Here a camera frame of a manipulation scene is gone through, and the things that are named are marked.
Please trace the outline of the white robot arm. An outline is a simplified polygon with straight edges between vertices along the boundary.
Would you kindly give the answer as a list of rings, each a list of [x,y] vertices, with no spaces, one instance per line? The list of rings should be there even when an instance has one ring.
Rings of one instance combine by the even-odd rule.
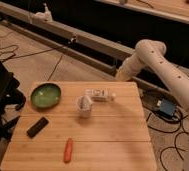
[[[189,114],[189,77],[164,58],[166,45],[161,41],[140,40],[132,56],[126,58],[116,73],[117,81],[128,81],[148,66]],[[189,144],[183,165],[189,171]]]

